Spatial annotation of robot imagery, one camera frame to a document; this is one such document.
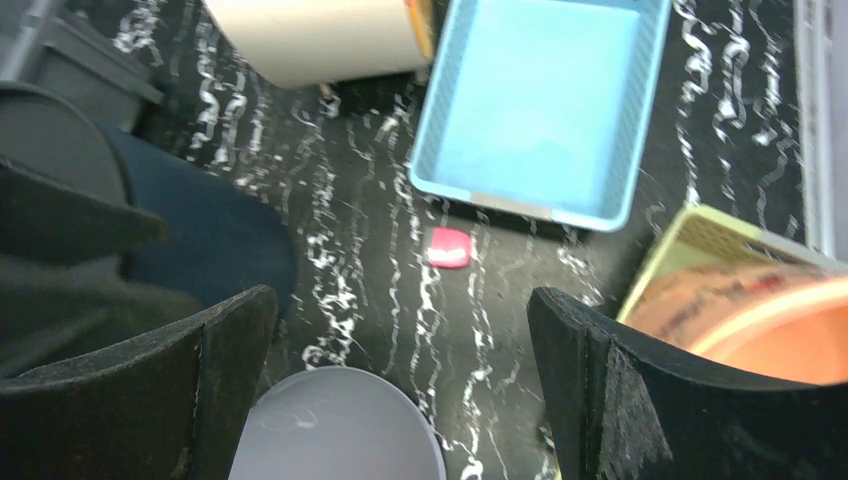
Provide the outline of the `grey plastic bin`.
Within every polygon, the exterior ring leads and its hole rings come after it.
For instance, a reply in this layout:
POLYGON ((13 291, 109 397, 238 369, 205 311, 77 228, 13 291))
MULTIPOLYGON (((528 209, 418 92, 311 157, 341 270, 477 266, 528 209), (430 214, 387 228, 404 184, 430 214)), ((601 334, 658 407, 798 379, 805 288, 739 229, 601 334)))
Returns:
POLYGON ((164 98, 150 68, 63 1, 1 3, 1 79, 38 86, 125 132, 164 98))

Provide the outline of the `light grey plastic bucket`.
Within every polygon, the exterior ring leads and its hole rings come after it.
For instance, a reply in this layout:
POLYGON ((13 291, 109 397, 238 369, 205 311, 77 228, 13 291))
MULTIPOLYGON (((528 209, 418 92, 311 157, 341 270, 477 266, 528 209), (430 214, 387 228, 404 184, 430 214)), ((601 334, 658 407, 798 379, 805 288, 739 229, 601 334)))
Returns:
POLYGON ((372 373, 296 373, 251 408, 232 479, 444 479, 436 436, 416 405, 372 373))

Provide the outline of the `orange plastic bucket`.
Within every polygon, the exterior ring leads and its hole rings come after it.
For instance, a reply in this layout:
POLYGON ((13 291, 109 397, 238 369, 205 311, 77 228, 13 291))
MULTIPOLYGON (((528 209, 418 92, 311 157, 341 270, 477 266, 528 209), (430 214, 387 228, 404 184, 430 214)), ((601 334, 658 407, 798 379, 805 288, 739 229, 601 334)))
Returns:
POLYGON ((717 264, 651 282, 625 324, 702 358, 806 384, 847 379, 847 276, 717 264))

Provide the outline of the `dark blue bucket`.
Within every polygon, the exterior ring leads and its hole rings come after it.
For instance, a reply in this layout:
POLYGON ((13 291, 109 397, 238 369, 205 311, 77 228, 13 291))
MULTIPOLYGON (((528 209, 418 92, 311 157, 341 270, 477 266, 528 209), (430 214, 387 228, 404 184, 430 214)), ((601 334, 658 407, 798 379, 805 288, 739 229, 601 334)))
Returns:
POLYGON ((183 291, 211 307, 256 285, 271 287, 284 316, 298 260, 281 216, 190 162, 111 126, 135 207, 166 224, 165 242, 130 256, 130 279, 183 291))

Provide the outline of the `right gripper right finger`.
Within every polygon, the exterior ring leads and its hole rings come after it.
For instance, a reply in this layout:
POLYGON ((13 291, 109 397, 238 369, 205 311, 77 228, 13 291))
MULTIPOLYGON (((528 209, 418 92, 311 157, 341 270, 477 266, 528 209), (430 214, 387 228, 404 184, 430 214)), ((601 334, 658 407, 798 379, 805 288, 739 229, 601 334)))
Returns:
POLYGON ((843 479, 847 387, 745 372, 551 287, 527 319, 566 479, 843 479))

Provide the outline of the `light blue plastic basket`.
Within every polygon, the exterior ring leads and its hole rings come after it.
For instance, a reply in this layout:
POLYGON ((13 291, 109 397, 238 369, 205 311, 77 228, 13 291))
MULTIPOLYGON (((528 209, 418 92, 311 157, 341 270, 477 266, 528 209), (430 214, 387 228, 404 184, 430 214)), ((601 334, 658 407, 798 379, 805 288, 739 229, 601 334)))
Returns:
POLYGON ((488 209, 621 229, 671 9, 668 1, 452 2, 410 182, 488 209))

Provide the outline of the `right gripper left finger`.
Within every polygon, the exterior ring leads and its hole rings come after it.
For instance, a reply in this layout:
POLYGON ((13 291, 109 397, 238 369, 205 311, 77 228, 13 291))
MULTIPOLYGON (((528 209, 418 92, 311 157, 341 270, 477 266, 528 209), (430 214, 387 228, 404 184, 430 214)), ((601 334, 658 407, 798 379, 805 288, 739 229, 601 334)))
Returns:
POLYGON ((277 322, 256 286, 1 383, 5 479, 225 479, 277 322))

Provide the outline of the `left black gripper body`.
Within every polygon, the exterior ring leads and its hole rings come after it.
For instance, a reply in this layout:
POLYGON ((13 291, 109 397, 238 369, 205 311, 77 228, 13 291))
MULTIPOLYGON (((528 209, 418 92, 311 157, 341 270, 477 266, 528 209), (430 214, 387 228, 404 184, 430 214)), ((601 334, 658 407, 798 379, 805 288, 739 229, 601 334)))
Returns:
POLYGON ((98 350, 194 314, 198 301, 131 281, 126 259, 167 239, 128 198, 120 155, 77 107, 1 86, 1 374, 98 350))

